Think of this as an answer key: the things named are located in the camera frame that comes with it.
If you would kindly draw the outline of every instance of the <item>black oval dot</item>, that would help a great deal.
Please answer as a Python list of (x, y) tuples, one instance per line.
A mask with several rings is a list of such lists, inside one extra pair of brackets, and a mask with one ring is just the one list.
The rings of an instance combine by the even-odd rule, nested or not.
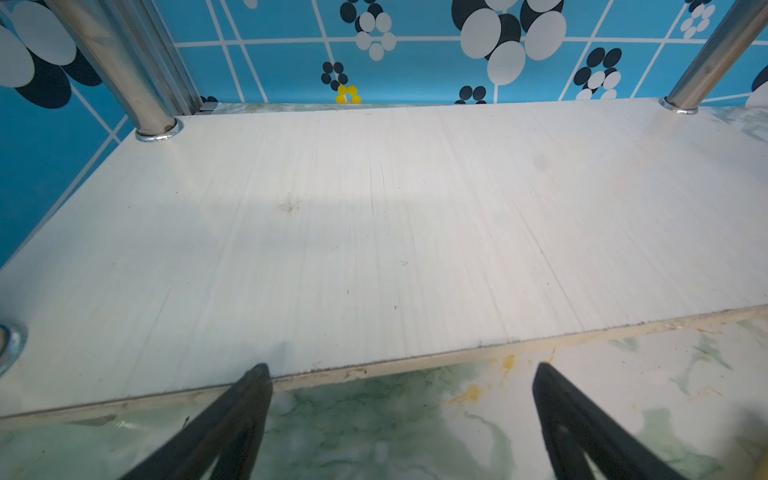
[(101, 77), (98, 76), (98, 73), (88, 63), (88, 60), (85, 59), (85, 56), (80, 52), (80, 48), (77, 49), (72, 63), (63, 65), (62, 68), (77, 83), (88, 87), (95, 87), (101, 84)]
[(465, 85), (462, 87), (461, 90), (458, 91), (458, 97), (462, 100), (469, 100), (469, 98), (472, 96), (472, 87), (469, 85)]
[(485, 4), (485, 0), (453, 0), (453, 3), (451, 4), (453, 25), (456, 25), (456, 28), (461, 30), (464, 27), (464, 22), (467, 21), (467, 18), (480, 8), (488, 8)]
[(357, 17), (357, 10), (355, 9), (355, 5), (352, 5), (349, 2), (344, 2), (341, 4), (341, 19), (347, 23), (352, 23), (355, 21), (355, 18)]
[[(520, 29), (520, 22), (518, 22), (518, 18), (508, 13), (502, 13), (498, 16), (498, 19), (502, 22), (502, 34), (498, 36), (496, 47), (505, 41), (520, 41), (522, 30)], [(493, 51), (487, 54), (485, 56), (485, 60), (488, 60), (492, 54)]]
[(39, 107), (64, 107), (72, 96), (67, 74), (58, 65), (46, 62), (31, 51), (29, 54), (35, 64), (35, 76), (28, 84), (16, 88), (16, 91)]
[(621, 60), (621, 49), (620, 48), (614, 48), (611, 51), (609, 51), (607, 54), (605, 54), (605, 59), (603, 60), (603, 66), (606, 68), (611, 68), (614, 65), (616, 65), (619, 60)]
[(757, 90), (760, 85), (764, 84), (768, 81), (768, 66), (766, 66), (763, 70), (760, 71), (759, 74), (755, 77), (755, 80), (752, 82), (752, 91)]
[(581, 67), (574, 75), (574, 83), (576, 85), (583, 85), (587, 83), (589, 77), (592, 76), (592, 70), (589, 67)]
[(368, 13), (373, 15), (374, 18), (378, 17), (381, 12), (384, 12), (384, 8), (378, 3), (372, 3), (368, 6)]
[(590, 68), (597, 67), (603, 58), (605, 58), (605, 48), (597, 47), (587, 56), (587, 66)]
[(482, 100), (484, 96), (485, 96), (485, 87), (482, 87), (482, 86), (477, 87), (472, 92), (472, 98), (474, 98), (475, 100)]

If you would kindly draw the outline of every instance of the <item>white shelf board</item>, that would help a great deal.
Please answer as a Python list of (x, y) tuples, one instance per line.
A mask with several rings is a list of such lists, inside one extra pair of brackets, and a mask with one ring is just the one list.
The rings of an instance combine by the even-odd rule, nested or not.
[(0, 270), (0, 416), (768, 303), (768, 145), (653, 100), (212, 115)]

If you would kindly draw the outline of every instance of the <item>dirt spot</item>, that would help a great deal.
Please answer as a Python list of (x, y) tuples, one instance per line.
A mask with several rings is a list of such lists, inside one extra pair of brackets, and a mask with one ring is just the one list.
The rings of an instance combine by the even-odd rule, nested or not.
[(277, 204), (277, 208), (289, 215), (293, 215), (293, 212), (299, 211), (300, 207), (301, 200), (295, 198), (290, 192), (288, 192), (282, 202)]

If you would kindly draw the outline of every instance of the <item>polka dot pattern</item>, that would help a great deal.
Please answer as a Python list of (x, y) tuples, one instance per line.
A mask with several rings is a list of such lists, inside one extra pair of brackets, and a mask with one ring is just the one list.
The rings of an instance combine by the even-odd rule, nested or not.
[(579, 68), (573, 77), (576, 85), (582, 89), (576, 94), (576, 100), (591, 100), (599, 95), (601, 100), (617, 98), (616, 87), (621, 81), (621, 73), (616, 65), (621, 60), (621, 49), (612, 48), (605, 51), (603, 47), (596, 47), (589, 52), (584, 62), (586, 65)]
[(485, 87), (480, 85), (478, 87), (472, 88), (469, 85), (465, 85), (461, 87), (458, 91), (458, 100), (454, 103), (456, 104), (466, 104), (470, 100), (474, 100), (476, 104), (484, 104), (488, 103), (485, 101), (485, 94), (487, 91), (485, 90)]

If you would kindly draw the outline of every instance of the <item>white grid line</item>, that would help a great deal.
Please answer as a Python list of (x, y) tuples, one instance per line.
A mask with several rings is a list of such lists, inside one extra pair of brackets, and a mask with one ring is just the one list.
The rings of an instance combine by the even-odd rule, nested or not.
[(592, 35), (589, 36), (587, 44), (584, 46), (584, 51), (579, 56), (578, 62), (576, 62), (576, 66), (574, 67), (574, 70), (571, 72), (570, 75), (568, 75), (568, 80), (565, 81), (565, 87), (563, 87), (563, 91), (560, 93), (560, 97), (558, 97), (558, 101), (562, 101), (563, 97), (565, 96), (565, 92), (568, 91), (568, 87), (571, 86), (573, 77), (574, 75), (576, 75), (576, 72), (578, 71), (579, 67), (581, 67), (581, 63), (584, 61), (584, 57), (587, 56), (587, 52), (589, 51), (589, 48), (592, 45), (592, 42), (597, 41), (596, 35), (598, 34), (598, 30), (600, 30), (600, 27), (603, 25), (603, 20), (605, 20), (606, 15), (608, 15), (608, 10), (611, 10), (611, 5), (613, 4), (614, 4), (614, 0), (608, 0), (608, 3), (605, 4), (605, 8), (603, 8), (603, 15), (600, 15), (598, 24), (594, 26)]
[(22, 251), (22, 248), (29, 242), (29, 240), (32, 239), (32, 237), (35, 236), (35, 234), (40, 231), (40, 229), (45, 225), (51, 217), (58, 211), (59, 208), (61, 208), (61, 205), (64, 204), (65, 201), (69, 198), (70, 195), (72, 195), (72, 192), (75, 188), (78, 187), (80, 182), (83, 180), (83, 177), (88, 173), (88, 171), (91, 170), (91, 167), (93, 167), (94, 163), (96, 163), (96, 160), (101, 156), (101, 154), (104, 153), (104, 150), (107, 149), (109, 146), (109, 142), (116, 141), (118, 145), (120, 144), (120, 141), (117, 139), (117, 137), (114, 136), (114, 133), (119, 131), (120, 128), (125, 124), (125, 121), (128, 119), (127, 115), (124, 115), (122, 119), (118, 122), (118, 124), (114, 127), (114, 129), (107, 127), (107, 132), (109, 132), (109, 135), (107, 136), (106, 140), (101, 142), (101, 146), (96, 150), (96, 153), (93, 154), (93, 156), (88, 160), (88, 162), (85, 164), (85, 166), (80, 170), (77, 177), (74, 178), (74, 180), (67, 186), (67, 189), (64, 190), (64, 193), (59, 196), (59, 198), (54, 202), (54, 204), (51, 206), (51, 208), (48, 209), (47, 212), (45, 212), (45, 215), (43, 215), (43, 218), (40, 219), (37, 225), (35, 225), (35, 228), (32, 229), (32, 232), (27, 235), (27, 237), (24, 239), (21, 245), (19, 245), (16, 250), (13, 252), (13, 254), (8, 258), (8, 260), (5, 262), (7, 265), (11, 260), (13, 260), (13, 257), (16, 256), (17, 253)]
[(232, 18), (232, 14), (230, 14), (230, 9), (229, 7), (227, 7), (227, 2), (225, 0), (219, 0), (219, 1), (221, 2), (221, 8), (224, 9), (224, 14), (227, 16), (227, 20), (230, 23), (232, 32), (235, 34), (235, 38), (237, 39), (238, 45), (240, 45), (240, 50), (243, 51), (243, 56), (245, 56), (245, 62), (248, 64), (250, 73), (253, 75), (253, 79), (256, 81), (256, 85), (259, 88), (259, 92), (261, 93), (261, 98), (264, 100), (264, 103), (268, 104), (270, 103), (270, 101), (266, 99), (266, 92), (264, 91), (264, 87), (261, 86), (261, 80), (259, 80), (259, 75), (256, 74), (256, 69), (253, 67), (253, 63), (250, 60), (250, 55), (248, 55), (248, 50), (246, 50), (245, 45), (243, 45), (243, 39), (242, 37), (240, 37), (240, 31), (237, 30), (237, 25), (235, 25), (235, 21)]
[[(312, 8), (315, 10), (315, 18), (317, 18), (317, 26), (320, 28), (320, 36), (322, 37), (323, 43), (326, 44), (328, 59), (330, 60), (331, 65), (334, 65), (336, 61), (333, 60), (333, 52), (331, 51), (331, 44), (328, 39), (328, 35), (326, 35), (326, 26), (323, 24), (323, 17), (320, 16), (320, 9), (317, 8), (317, 0), (312, 0)], [(339, 74), (336, 73), (335, 69), (333, 70), (333, 76), (336, 77), (336, 80), (339, 80)]]
[(688, 4), (683, 3), (683, 8), (680, 9), (680, 12), (677, 14), (677, 17), (675, 17), (674, 22), (672, 22), (672, 26), (667, 32), (667, 35), (664, 37), (664, 41), (662, 41), (659, 44), (659, 48), (656, 49), (656, 53), (654, 54), (653, 58), (650, 60), (650, 63), (648, 64), (648, 66), (645, 68), (645, 71), (643, 72), (643, 76), (640, 77), (639, 81), (637, 81), (637, 85), (635, 85), (634, 90), (632, 91), (632, 95), (630, 95), (630, 98), (634, 98), (634, 96), (637, 95), (637, 91), (640, 90), (640, 86), (643, 84), (643, 82), (645, 81), (645, 78), (648, 76), (648, 72), (650, 72), (650, 70), (654, 66), (654, 63), (656, 63), (656, 59), (659, 58), (659, 54), (661, 53), (661, 50), (666, 45), (667, 40), (669, 40), (670, 35), (672, 35), (672, 32), (674, 31), (675, 27), (677, 27), (677, 23), (680, 21), (680, 18), (683, 16), (683, 13), (685, 13), (687, 8), (688, 8)]
[(731, 100), (733, 98), (749, 97), (751, 94), (752, 94), (752, 92), (747, 93), (747, 94), (726, 95), (724, 97), (705, 98), (704, 100), (701, 101), (701, 103), (705, 104), (708, 101)]
[(72, 89), (72, 93), (74, 94), (74, 96), (80, 100), (80, 102), (85, 106), (85, 108), (91, 112), (91, 115), (94, 116), (96, 121), (98, 121), (98, 123), (101, 124), (101, 126), (104, 127), (104, 129), (107, 131), (107, 133), (109, 133), (110, 139), (113, 139), (114, 141), (120, 143), (120, 140), (118, 140), (118, 138), (114, 135), (114, 132), (112, 131), (111, 128), (109, 128), (109, 125), (107, 125), (107, 122), (105, 122), (104, 119), (101, 118), (101, 116), (98, 114), (98, 112), (96, 112), (96, 110), (91, 106), (91, 104), (88, 103), (88, 100), (85, 100), (85, 97), (83, 97), (80, 91), (77, 88), (75, 88), (72, 82), (70, 82), (70, 88)]
[(235, 82), (235, 88), (237, 89), (237, 96), (240, 97), (240, 103), (245, 103), (245, 97), (243, 96), (243, 91), (240, 89), (240, 82), (237, 80), (237, 73), (235, 73), (235, 66), (232, 65), (232, 58), (230, 58), (230, 52), (227, 50), (227, 45), (224, 44), (224, 35), (221, 34), (221, 25), (219, 25), (219, 19), (216, 18), (216, 12), (214, 11), (213, 4), (210, 3), (210, 0), (205, 0), (205, 4), (208, 5), (208, 12), (210, 13), (210, 19), (214, 23), (214, 27), (216, 29), (216, 35), (219, 36), (219, 42), (221, 45), (221, 49), (224, 51), (224, 57), (227, 59), (227, 65), (230, 66), (230, 73), (232, 74), (232, 79)]

